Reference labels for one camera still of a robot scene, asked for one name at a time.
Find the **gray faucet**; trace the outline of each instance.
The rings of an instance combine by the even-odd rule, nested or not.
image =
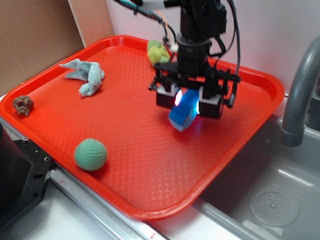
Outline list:
[[[303,141],[305,124],[320,131],[320,36],[305,52],[287,100],[281,142],[297,147]]]

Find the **yellow-green toy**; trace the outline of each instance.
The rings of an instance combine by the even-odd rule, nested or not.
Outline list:
[[[147,56],[152,63],[167,63],[170,61],[170,55],[165,46],[156,40],[151,40],[147,45]]]

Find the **cardboard box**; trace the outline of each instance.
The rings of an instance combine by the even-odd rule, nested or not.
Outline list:
[[[114,35],[105,0],[68,0],[85,47]]]
[[[83,47],[68,1],[1,1],[0,96]]]

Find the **red tray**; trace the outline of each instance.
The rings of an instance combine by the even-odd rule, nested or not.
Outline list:
[[[146,48],[146,40],[131,36],[98,41],[60,62],[100,63],[105,79],[93,96],[82,97],[84,82],[66,79],[71,70],[56,64],[9,92],[0,115],[116,208],[153,220],[189,206],[280,105],[284,89],[275,77],[242,67],[234,107],[225,107],[221,119],[197,116],[179,132],[148,91],[155,70]],[[221,61],[219,68],[235,65]],[[28,117],[12,107],[21,95],[34,101]],[[94,172],[74,160],[87,138],[101,141],[109,153]]]

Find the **wire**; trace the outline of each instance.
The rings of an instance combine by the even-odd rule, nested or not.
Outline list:
[[[162,17],[162,19],[164,20],[164,23],[165,23],[165,28],[166,28],[166,30],[167,30],[167,32],[169,31],[169,27],[168,27],[168,22],[167,22],[167,19],[166,19],[166,17],[160,12],[160,11],[155,11],[157,14],[159,14],[161,17]],[[174,42],[173,42],[173,40],[172,40],[172,38],[171,38],[171,34],[170,33],[168,33],[168,37],[169,37],[169,40],[170,40],[170,42],[171,42],[171,44],[173,44]]]
[[[240,31],[239,31],[239,25],[238,25],[238,19],[237,19],[237,11],[236,11],[235,3],[233,0],[227,0],[227,2],[229,3],[232,11],[234,30],[236,33],[237,61],[236,61],[235,74],[238,75],[239,68],[240,68],[240,61],[241,61],[241,51],[240,51]]]
[[[232,40],[231,40],[231,43],[229,45],[229,47],[226,49],[226,51],[224,53],[216,53],[216,54],[211,54],[210,57],[216,57],[218,56],[215,64],[214,64],[214,68],[217,68],[217,64],[220,60],[220,58],[226,54],[227,52],[229,52],[229,50],[231,49],[232,45],[234,44],[234,41],[235,41],[235,38],[236,38],[236,28],[233,29],[233,35],[232,35]]]
[[[146,11],[144,10],[142,7],[135,5],[133,2],[127,1],[127,0],[114,0],[115,2],[119,3],[120,5],[133,10],[134,14],[136,13],[140,13],[145,17],[148,17],[150,19],[153,20],[157,20],[158,23],[162,24],[163,29],[164,29],[164,34],[165,34],[165,38],[168,38],[168,29],[170,29],[170,31],[172,32],[173,35],[173,39],[174,42],[176,43],[176,33],[173,30],[173,28],[167,23],[166,20],[162,19],[160,16],[158,16],[157,14],[155,14],[152,11]]]

